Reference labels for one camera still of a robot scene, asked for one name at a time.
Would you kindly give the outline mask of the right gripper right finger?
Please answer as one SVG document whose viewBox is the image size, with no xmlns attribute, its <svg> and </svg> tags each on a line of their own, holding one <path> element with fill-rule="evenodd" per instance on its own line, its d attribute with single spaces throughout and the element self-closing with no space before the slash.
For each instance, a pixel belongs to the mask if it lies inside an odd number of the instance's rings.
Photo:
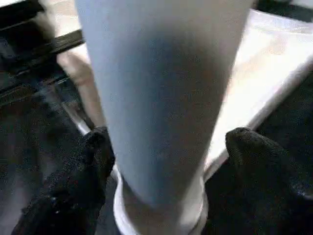
<svg viewBox="0 0 313 235">
<path fill-rule="evenodd" d="M 205 184 L 207 235 L 310 235 L 313 176 L 283 147 L 247 128 L 226 134 L 227 160 Z"/>
</svg>

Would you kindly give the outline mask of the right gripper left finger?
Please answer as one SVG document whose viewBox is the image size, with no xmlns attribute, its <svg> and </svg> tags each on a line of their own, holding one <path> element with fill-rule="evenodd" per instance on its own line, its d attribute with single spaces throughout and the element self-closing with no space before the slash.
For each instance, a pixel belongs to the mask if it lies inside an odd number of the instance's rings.
<svg viewBox="0 0 313 235">
<path fill-rule="evenodd" d="M 13 235 L 95 234 L 115 156 L 105 126 L 87 133 L 80 144 L 22 210 Z"/>
</svg>

